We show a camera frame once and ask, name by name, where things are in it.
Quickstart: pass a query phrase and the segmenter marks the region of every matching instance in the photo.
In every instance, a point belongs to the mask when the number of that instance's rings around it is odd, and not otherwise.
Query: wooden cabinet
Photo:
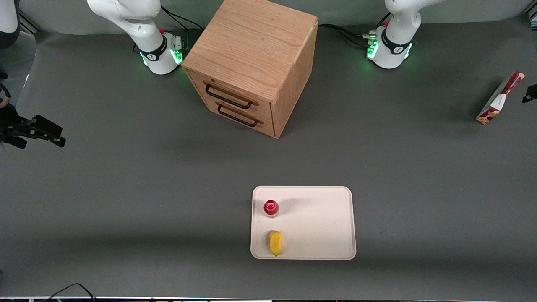
[[[225,0],[183,68],[209,110],[279,138],[311,74],[317,26],[267,0]]]

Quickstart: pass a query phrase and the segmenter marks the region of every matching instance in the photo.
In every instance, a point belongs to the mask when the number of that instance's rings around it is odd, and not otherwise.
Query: metal handle
[[[246,125],[246,126],[248,126],[248,127],[252,127],[252,128],[253,128],[253,127],[255,127],[255,126],[257,125],[257,123],[259,122],[258,120],[256,120],[254,123],[250,124],[250,123],[247,123],[247,122],[243,121],[243,120],[240,119],[240,118],[236,118],[236,117],[234,117],[234,116],[232,116],[232,115],[230,115],[230,114],[227,114],[227,113],[223,112],[223,111],[220,110],[220,109],[222,109],[222,105],[219,104],[219,105],[218,105],[218,113],[220,113],[221,115],[223,115],[223,116],[225,116],[225,117],[228,117],[228,118],[230,118],[230,119],[232,119],[232,120],[235,120],[235,121],[237,121],[237,122],[239,122],[239,123],[241,123],[241,124],[243,124],[243,125]]]
[[[224,97],[221,97],[221,96],[219,96],[219,95],[217,95],[217,94],[214,94],[214,93],[210,92],[210,91],[209,91],[209,88],[211,88],[211,85],[210,85],[210,84],[207,84],[207,86],[205,86],[205,92],[206,92],[208,95],[210,95],[210,96],[212,96],[212,97],[215,97],[215,98],[217,98],[217,99],[219,99],[219,100],[222,100],[222,101],[224,101],[224,102],[226,102],[226,103],[229,103],[229,104],[231,104],[231,105],[233,105],[233,106],[237,106],[237,107],[239,107],[239,108],[241,108],[241,109],[248,109],[248,108],[250,108],[250,106],[252,105],[252,101],[249,101],[247,105],[241,105],[241,104],[239,104],[239,103],[237,103],[237,102],[233,102],[233,101],[230,100],[230,99],[226,99],[226,98],[224,98]]]

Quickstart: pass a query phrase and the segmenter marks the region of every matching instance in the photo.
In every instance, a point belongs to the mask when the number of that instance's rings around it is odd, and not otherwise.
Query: yellow lemon
[[[279,231],[272,231],[269,236],[270,251],[274,256],[278,256],[281,253],[281,233]]]

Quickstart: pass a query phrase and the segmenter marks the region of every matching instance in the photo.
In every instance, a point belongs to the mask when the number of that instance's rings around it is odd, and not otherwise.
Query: wire
[[[5,96],[11,97],[11,94],[9,93],[9,90],[4,86],[4,84],[0,83],[0,88],[4,90]]]
[[[168,14],[168,16],[170,16],[175,22],[179,23],[179,25],[181,25],[186,31],[189,31],[188,28],[186,28],[186,26],[183,25],[183,23],[181,23],[179,20],[177,20],[170,12],[164,10],[165,13]]]
[[[384,20],[386,20],[391,15],[391,12],[388,12],[384,18],[380,19],[380,21],[376,24],[377,26],[380,26]]]
[[[196,26],[199,27],[201,30],[204,30],[204,28],[203,28],[201,25],[199,25],[198,23],[196,23],[196,22],[194,22],[194,21],[190,21],[190,20],[188,20],[187,18],[183,18],[183,17],[181,17],[181,16],[179,16],[179,15],[176,15],[176,14],[172,13],[172,12],[170,12],[169,10],[167,10],[165,7],[163,7],[162,5],[161,5],[161,9],[162,9],[165,13],[167,13],[168,15],[170,15],[170,17],[171,17],[171,16],[176,16],[176,17],[179,18],[179,19],[185,20],[185,21],[187,21],[187,22],[190,22],[190,23],[196,25]]]
[[[189,37],[190,37],[190,30],[183,25],[183,23],[179,22],[179,20],[177,20],[176,18],[174,18],[173,16],[176,16],[175,14],[169,12],[167,9],[165,9],[164,7],[162,7],[162,10],[168,14],[168,16],[170,16],[170,18],[172,18],[175,22],[179,23],[185,30],[186,30],[186,47],[184,49],[184,51],[187,51],[188,48],[190,47],[189,46]]]
[[[337,30],[342,36],[343,38],[345,39],[345,43],[347,45],[349,45],[350,47],[352,48],[363,48],[365,46],[367,46],[366,44],[363,44],[363,43],[358,43],[356,41],[354,41],[352,38],[362,38],[362,35],[359,35],[359,34],[356,34],[356,33],[353,33],[341,26],[337,26],[337,25],[334,25],[334,24],[321,24],[319,25],[320,27],[328,27],[328,28],[332,28],[334,30]]]
[[[68,288],[70,288],[71,286],[74,286],[74,285],[78,285],[78,286],[82,287],[82,289],[83,289],[86,293],[88,293],[88,295],[90,296],[91,300],[92,300],[93,302],[95,302],[95,300],[97,299],[97,297],[95,297],[95,296],[94,296],[94,295],[93,295],[87,288],[84,287],[84,285],[82,285],[82,284],[80,284],[80,283],[73,283],[73,284],[67,286],[67,287],[64,288],[64,289],[61,289],[61,290],[59,290],[59,291],[53,293],[52,296],[48,297],[48,299],[45,299],[45,300],[42,300],[42,301],[50,301],[50,300],[51,300],[52,298],[54,298],[57,294],[61,293],[62,291],[66,290],[66,289],[68,289]]]
[[[362,37],[362,35],[360,35],[360,34],[353,33],[353,32],[351,32],[351,31],[349,31],[349,30],[347,30],[347,29],[345,29],[345,28],[343,28],[343,27],[341,27],[341,26],[337,26],[337,25],[334,25],[334,24],[321,24],[321,25],[319,25],[319,26],[320,26],[320,27],[329,27],[329,28],[333,28],[333,29],[335,29],[335,30],[338,30],[338,31],[340,31],[340,32],[344,32],[344,33],[346,33],[346,34],[348,34],[348,35],[351,35],[351,36],[353,36],[353,37],[356,37],[356,38],[361,38],[361,37]]]

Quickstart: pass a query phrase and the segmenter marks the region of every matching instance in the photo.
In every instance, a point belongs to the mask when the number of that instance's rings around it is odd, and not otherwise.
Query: gray tablecloth
[[[182,70],[151,74],[126,35],[38,38],[19,113],[67,144],[2,154],[2,295],[537,300],[527,17],[424,25],[395,70],[321,28],[280,140],[209,112]],[[515,70],[501,115],[474,121]],[[356,258],[254,259],[259,185],[350,188]]]

